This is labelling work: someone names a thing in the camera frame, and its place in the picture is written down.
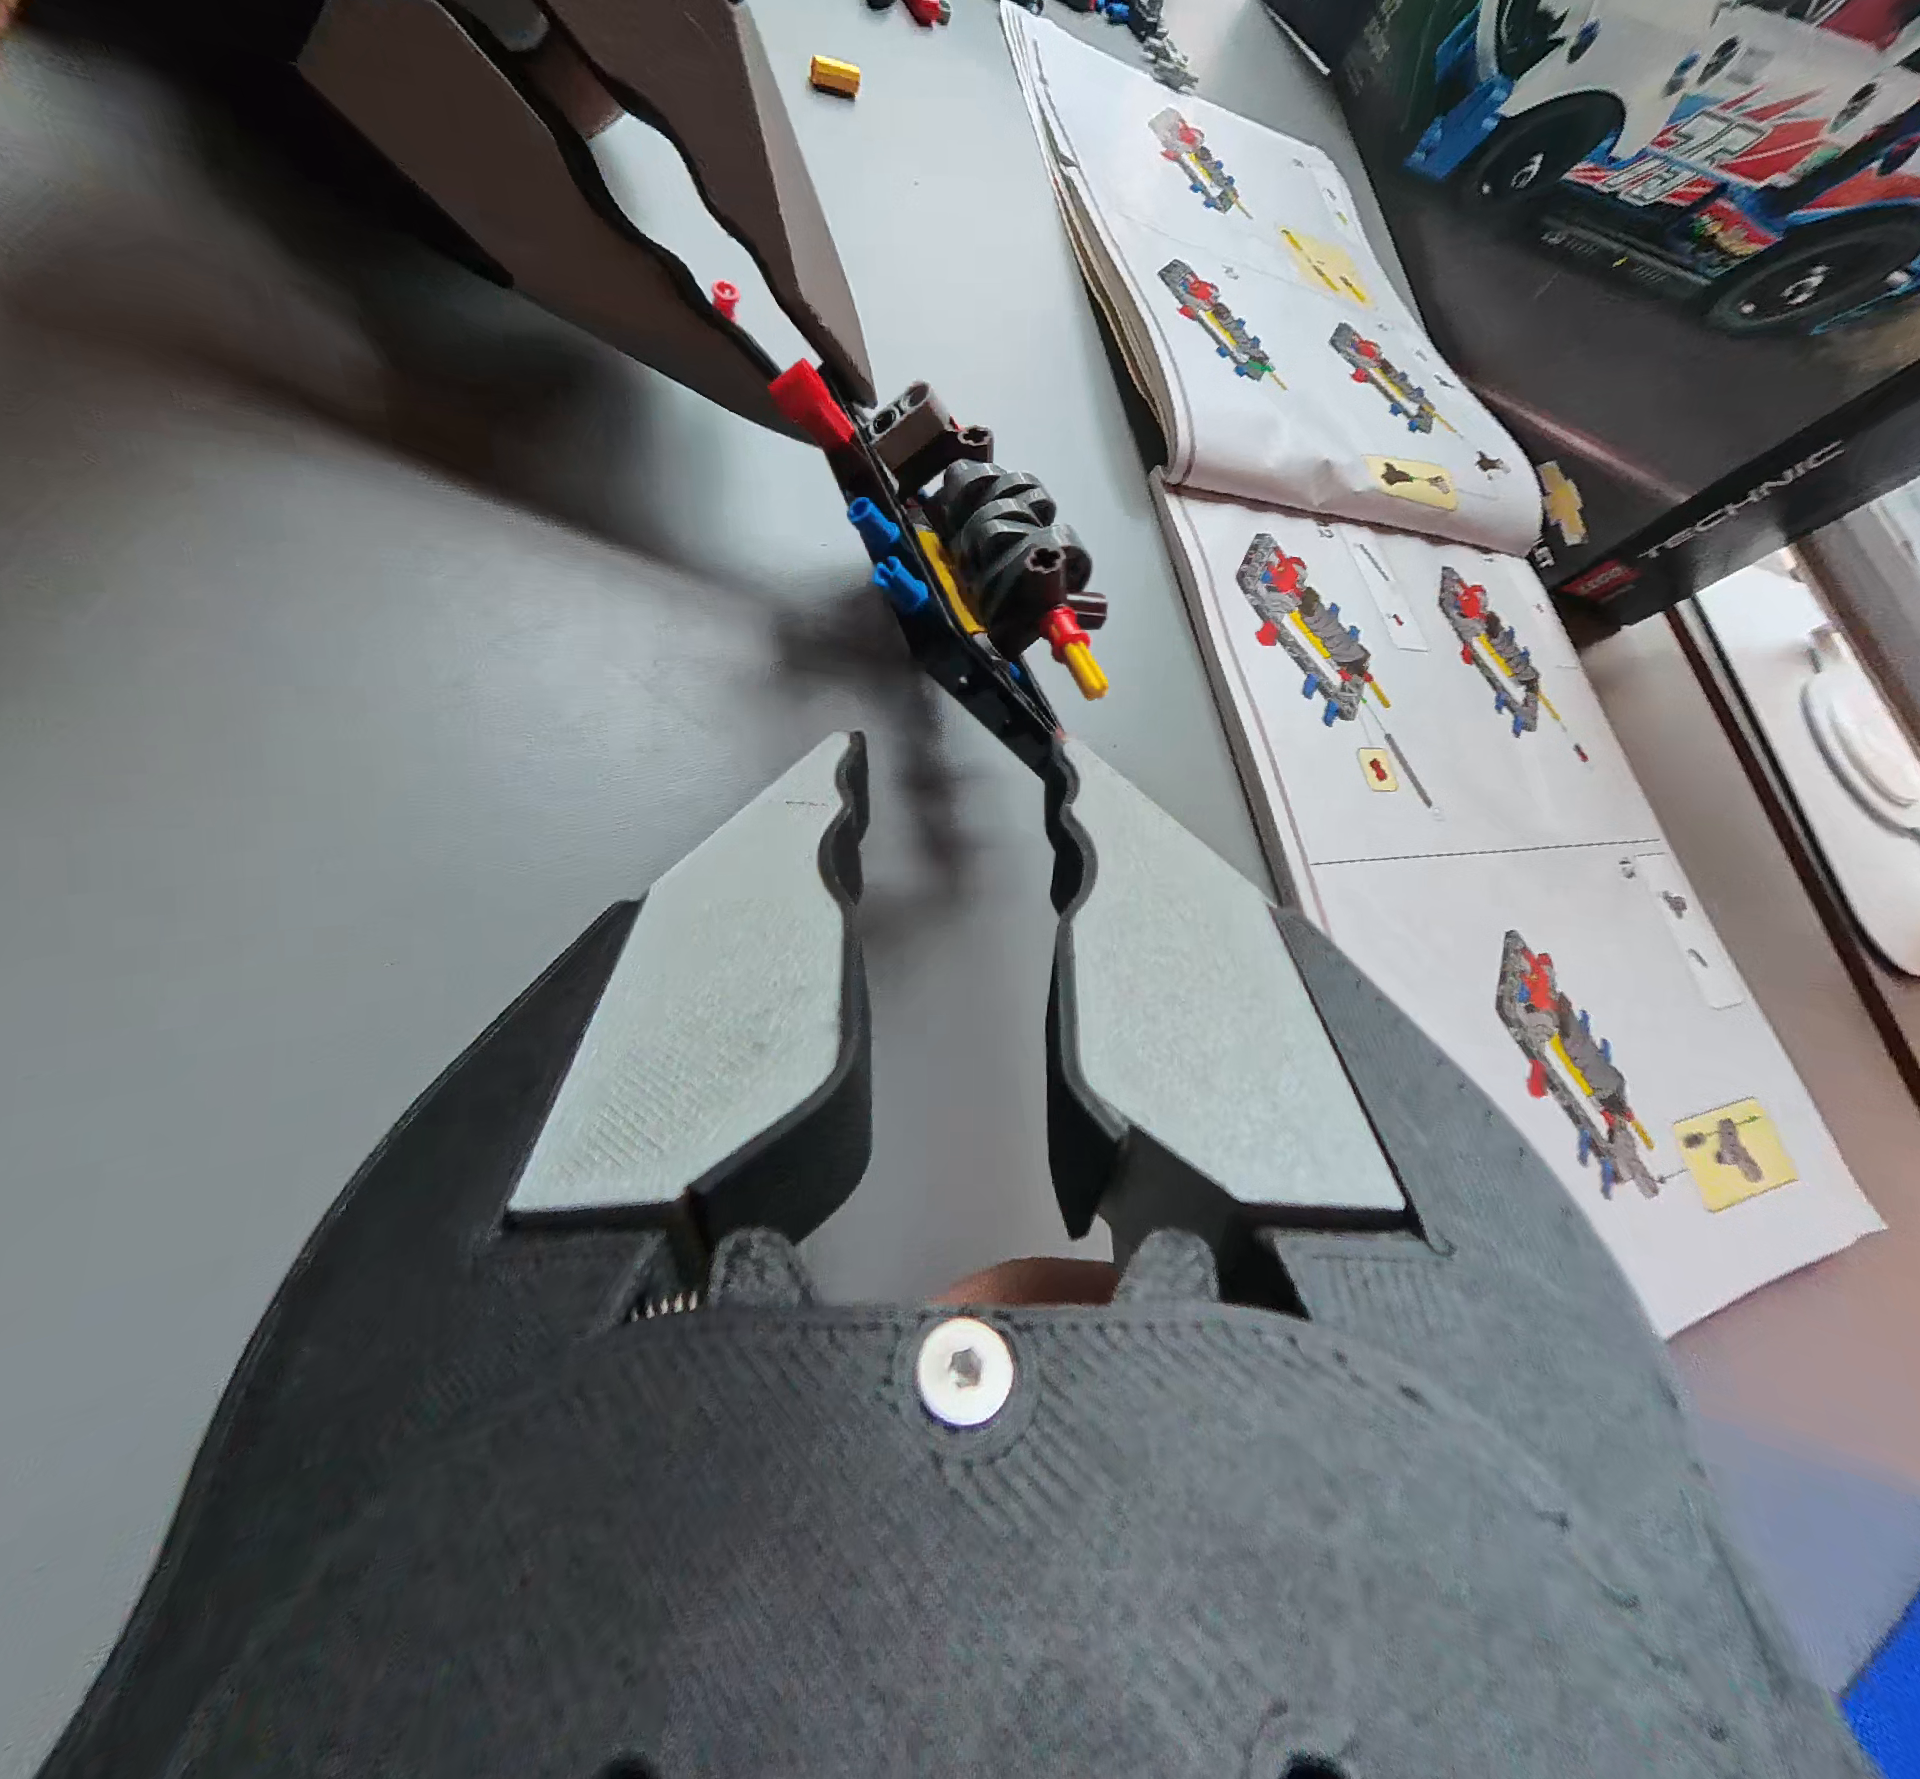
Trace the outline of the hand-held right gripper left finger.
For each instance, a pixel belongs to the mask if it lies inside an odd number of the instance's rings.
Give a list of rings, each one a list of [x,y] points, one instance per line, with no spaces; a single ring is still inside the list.
[[[856,931],[869,746],[833,731],[655,878],[505,1200],[521,1231],[657,1231],[685,1268],[805,1241],[873,1157]]]

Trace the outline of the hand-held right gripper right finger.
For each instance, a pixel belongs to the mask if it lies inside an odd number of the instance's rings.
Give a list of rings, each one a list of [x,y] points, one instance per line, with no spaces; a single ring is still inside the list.
[[[1046,1164],[1068,1231],[1102,1221],[1116,1270],[1186,1234],[1217,1291],[1253,1301],[1285,1282],[1269,1234],[1410,1236],[1281,907],[1080,740],[1050,749],[1043,822]]]

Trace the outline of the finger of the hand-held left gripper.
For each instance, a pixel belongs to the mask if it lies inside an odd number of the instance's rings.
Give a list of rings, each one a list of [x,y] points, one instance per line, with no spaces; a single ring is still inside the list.
[[[833,386],[876,402],[826,210],[746,0],[535,0],[624,110],[673,142]]]
[[[528,300],[739,417],[802,439],[779,367],[602,183],[588,144],[436,0],[326,0],[296,69]]]

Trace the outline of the black frame lego assembly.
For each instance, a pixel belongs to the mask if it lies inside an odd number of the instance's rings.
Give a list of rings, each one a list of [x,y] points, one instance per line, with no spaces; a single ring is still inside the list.
[[[823,451],[843,517],[912,659],[1043,777],[1066,740],[1034,659],[1088,703],[1109,693],[1092,650],[1106,598],[1092,557],[1043,484],[994,459],[925,383],[876,407],[841,402],[811,363],[770,384],[779,416]]]

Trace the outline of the lego instruction booklet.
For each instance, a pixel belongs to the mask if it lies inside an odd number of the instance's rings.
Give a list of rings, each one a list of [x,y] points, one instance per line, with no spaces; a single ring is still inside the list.
[[[1530,561],[1544,496],[1320,148],[1011,1],[1058,205],[1286,895],[1512,1117],[1672,1336],[1883,1223]]]

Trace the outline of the black lego set box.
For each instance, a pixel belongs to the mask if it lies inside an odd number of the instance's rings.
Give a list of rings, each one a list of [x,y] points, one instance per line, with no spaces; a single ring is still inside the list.
[[[1258,0],[1625,625],[1915,473],[1918,0]]]

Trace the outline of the silver computer monitor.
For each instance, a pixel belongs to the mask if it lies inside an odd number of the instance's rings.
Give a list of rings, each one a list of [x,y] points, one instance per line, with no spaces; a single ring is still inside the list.
[[[1915,979],[1915,479],[1700,588],[1690,612],[1851,927]]]

